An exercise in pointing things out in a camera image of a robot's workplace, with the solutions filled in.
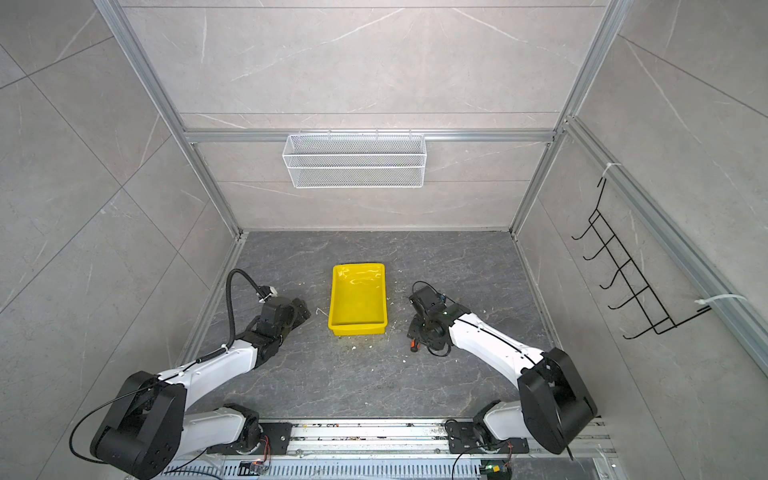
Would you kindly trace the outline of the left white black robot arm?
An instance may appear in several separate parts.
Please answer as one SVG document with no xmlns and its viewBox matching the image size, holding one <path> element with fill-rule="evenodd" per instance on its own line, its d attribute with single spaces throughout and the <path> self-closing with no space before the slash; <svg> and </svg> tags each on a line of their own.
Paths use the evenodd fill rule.
<svg viewBox="0 0 768 480">
<path fill-rule="evenodd" d="M 189 409 L 219 386 L 266 363 L 310 316 L 299 298 L 271 297 L 231 346 L 158 374 L 132 374 L 105 408 L 90 444 L 93 460 L 137 479 L 152 479 L 179 455 L 258 450 L 264 439 L 256 411 L 236 404 L 196 414 Z"/>
</svg>

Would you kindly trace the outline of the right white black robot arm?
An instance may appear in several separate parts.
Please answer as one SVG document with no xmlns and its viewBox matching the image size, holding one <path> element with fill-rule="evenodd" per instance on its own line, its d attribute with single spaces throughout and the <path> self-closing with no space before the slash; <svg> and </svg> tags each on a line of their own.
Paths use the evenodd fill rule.
<svg viewBox="0 0 768 480">
<path fill-rule="evenodd" d="M 518 400 L 494 401 L 475 415 L 473 434 L 480 448 L 530 436 L 546 451 L 560 454 L 599 416 L 592 395 L 565 351 L 525 345 L 460 304 L 417 299 L 410 303 L 415 315 L 408 337 L 415 348 L 424 346 L 435 356 L 445 356 L 455 348 L 467 351 L 518 391 Z"/>
</svg>

